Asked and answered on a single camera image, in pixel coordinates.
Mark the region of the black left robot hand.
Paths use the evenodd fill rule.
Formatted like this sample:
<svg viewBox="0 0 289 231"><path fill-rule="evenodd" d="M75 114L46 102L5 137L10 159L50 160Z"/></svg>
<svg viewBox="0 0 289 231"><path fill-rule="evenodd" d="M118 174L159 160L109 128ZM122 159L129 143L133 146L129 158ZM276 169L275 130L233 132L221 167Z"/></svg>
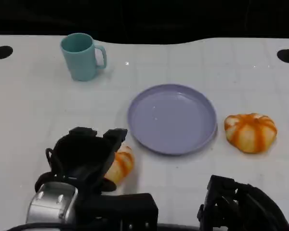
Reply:
<svg viewBox="0 0 289 231"><path fill-rule="evenodd" d="M60 138L54 148L45 151L51 172L81 193L116 190L116 184L105 178L115 153L125 141L128 131L110 129L101 137L92 128L76 127Z"/></svg>

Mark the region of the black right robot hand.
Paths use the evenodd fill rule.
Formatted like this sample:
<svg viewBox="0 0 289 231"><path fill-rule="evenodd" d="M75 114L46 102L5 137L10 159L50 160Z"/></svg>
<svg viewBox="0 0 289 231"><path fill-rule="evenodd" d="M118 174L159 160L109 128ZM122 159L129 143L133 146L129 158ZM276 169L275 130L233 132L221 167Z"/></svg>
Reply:
<svg viewBox="0 0 289 231"><path fill-rule="evenodd" d="M262 190L217 175L210 178L197 218L201 231L289 231L283 212Z"/></svg>

